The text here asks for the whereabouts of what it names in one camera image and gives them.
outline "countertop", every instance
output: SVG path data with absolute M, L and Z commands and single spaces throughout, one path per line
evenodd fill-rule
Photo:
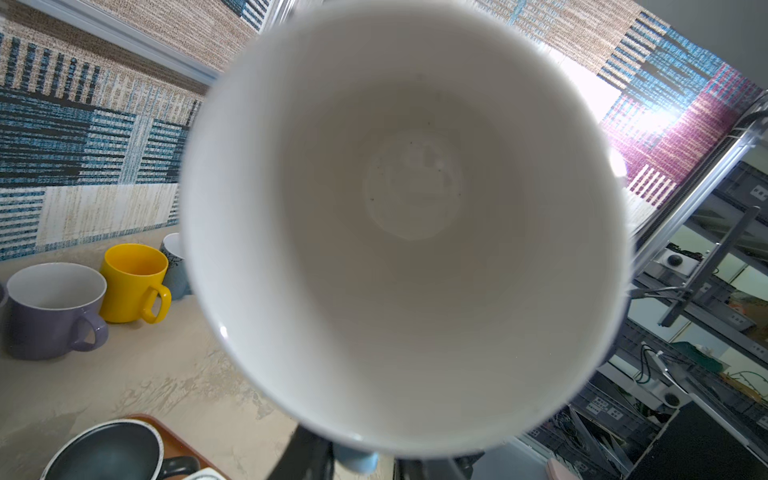
M 159 247 L 177 227 L 7 260 L 0 281 L 36 263 L 74 262 L 98 270 L 108 247 Z M 0 357 L 0 478 L 39 478 L 68 439 L 97 423 L 153 415 L 233 480 L 271 471 L 296 423 L 235 370 L 210 334 L 195 296 L 174 301 L 167 318 L 111 324 L 89 353 L 30 362 Z M 392 477 L 391 461 L 373 480 Z M 356 478 L 336 467 L 337 478 Z

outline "yellow mug handle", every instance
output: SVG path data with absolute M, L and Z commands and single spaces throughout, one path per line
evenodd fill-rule
M 152 315 L 152 306 L 154 306 L 154 295 L 147 298 L 147 303 L 144 304 L 144 309 L 141 310 L 141 318 L 147 323 L 160 323 L 168 314 L 170 309 L 170 290 L 165 285 L 150 285 L 152 290 L 156 290 L 160 295 L 160 312 L 157 316 Z

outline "gray ceiling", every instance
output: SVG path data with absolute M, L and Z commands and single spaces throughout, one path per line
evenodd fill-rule
M 768 88 L 768 0 L 635 0 Z

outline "patterned wall panel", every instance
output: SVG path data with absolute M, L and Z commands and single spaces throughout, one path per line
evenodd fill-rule
M 0 20 L 0 259 L 178 222 L 205 87 L 8 3 Z
M 517 28 L 571 80 L 627 162 L 633 225 L 760 93 L 634 2 L 457 1 Z M 270 7 L 91 2 L 219 69 Z M 0 9 L 0 260 L 176 224 L 180 161 L 205 87 L 16 2 Z

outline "brown tray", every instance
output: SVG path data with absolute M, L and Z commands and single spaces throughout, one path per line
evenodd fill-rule
M 232 480 L 229 476 L 227 476 L 227 474 L 222 472 L 220 468 L 218 468 L 217 466 L 209 462 L 207 458 L 203 457 L 197 450 L 190 447 L 188 443 L 180 439 L 178 435 L 176 435 L 168 427 L 163 425 L 163 422 L 154 418 L 152 415 L 137 414 L 137 415 L 129 415 L 125 418 L 133 419 L 133 420 L 141 420 L 142 422 L 146 422 L 152 425 L 153 427 L 155 427 L 157 431 L 160 433 L 160 437 L 163 439 L 165 458 L 178 457 L 180 455 L 191 455 L 193 457 L 197 457 L 197 459 L 200 460 L 200 469 L 211 467 L 212 469 L 219 472 L 221 476 L 223 476 L 227 480 Z M 186 477 L 186 475 L 176 475 L 175 477 L 169 477 L 169 478 L 172 480 L 181 480 L 184 477 Z

